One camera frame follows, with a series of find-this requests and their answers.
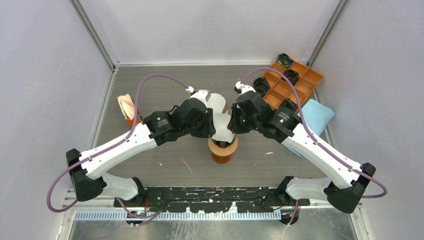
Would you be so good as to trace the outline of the white paper coffee filter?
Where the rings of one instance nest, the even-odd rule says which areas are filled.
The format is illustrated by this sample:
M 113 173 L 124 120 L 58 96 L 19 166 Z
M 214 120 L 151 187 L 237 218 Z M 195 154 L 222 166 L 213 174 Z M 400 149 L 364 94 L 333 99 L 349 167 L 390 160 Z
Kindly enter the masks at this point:
M 213 109 L 214 114 L 222 114 L 224 103 L 226 102 L 226 99 L 218 94 L 218 93 L 211 93 L 210 98 L 207 101 L 207 108 Z

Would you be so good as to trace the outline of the blue transparent dripper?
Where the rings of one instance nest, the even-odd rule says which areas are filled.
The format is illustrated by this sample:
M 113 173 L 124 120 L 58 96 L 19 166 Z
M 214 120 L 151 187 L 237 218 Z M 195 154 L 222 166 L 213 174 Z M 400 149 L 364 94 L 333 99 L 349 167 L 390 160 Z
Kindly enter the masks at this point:
M 233 137 L 232 141 L 230 141 L 230 142 L 228 142 L 228 141 L 214 140 L 214 139 L 211 139 L 211 141 L 212 141 L 212 143 L 213 143 L 215 146 L 217 146 L 218 148 L 225 149 L 225 148 L 228 148 L 228 147 L 230 147 L 231 145 L 233 145 L 233 144 L 234 144 L 234 142 L 236 141 L 236 139 L 237 139 L 237 136 L 236 136 L 236 135 L 234 135 L 234 137 Z

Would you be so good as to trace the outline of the grey transparent dripper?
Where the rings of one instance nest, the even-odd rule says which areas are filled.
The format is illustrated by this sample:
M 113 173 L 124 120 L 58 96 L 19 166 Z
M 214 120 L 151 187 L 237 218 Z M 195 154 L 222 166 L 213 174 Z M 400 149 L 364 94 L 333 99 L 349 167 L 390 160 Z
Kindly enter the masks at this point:
M 223 114 L 228 114 L 228 103 L 225 102 L 222 109 Z

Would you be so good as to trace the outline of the amber glass cup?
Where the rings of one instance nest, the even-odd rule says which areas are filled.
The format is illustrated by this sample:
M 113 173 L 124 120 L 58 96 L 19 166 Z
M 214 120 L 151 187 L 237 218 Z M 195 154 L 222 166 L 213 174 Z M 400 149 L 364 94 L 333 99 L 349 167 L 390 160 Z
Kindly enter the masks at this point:
M 220 156 L 220 155 L 216 155 L 216 154 L 212 153 L 211 156 L 212 156 L 212 159 L 218 164 L 226 164 L 232 158 L 231 154 L 227 155 L 227 156 Z

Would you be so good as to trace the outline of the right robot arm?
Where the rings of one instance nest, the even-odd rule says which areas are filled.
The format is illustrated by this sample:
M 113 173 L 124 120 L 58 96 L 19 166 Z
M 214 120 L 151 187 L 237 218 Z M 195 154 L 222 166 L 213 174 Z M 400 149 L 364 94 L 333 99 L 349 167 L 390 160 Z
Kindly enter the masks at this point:
M 335 150 L 289 108 L 272 109 L 255 91 L 241 94 L 232 104 L 228 129 L 237 135 L 258 131 L 300 153 L 325 173 L 325 178 L 286 176 L 276 191 L 279 202 L 286 206 L 296 200 L 313 199 L 327 201 L 351 214 L 376 172 L 372 164 L 351 161 Z

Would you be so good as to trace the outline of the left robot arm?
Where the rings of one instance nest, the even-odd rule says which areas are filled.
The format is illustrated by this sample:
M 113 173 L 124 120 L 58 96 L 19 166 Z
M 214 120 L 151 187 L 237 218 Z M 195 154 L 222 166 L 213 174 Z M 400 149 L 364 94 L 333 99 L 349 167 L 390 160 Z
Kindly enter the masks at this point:
M 169 111 L 154 111 L 134 130 L 94 149 L 80 152 L 73 148 L 66 153 L 66 158 L 70 164 L 79 163 L 69 173 L 76 199 L 85 202 L 103 195 L 141 206 L 146 200 L 141 181 L 137 177 L 122 178 L 107 171 L 136 154 L 180 137 L 210 138 L 215 132 L 212 101 L 192 97 Z

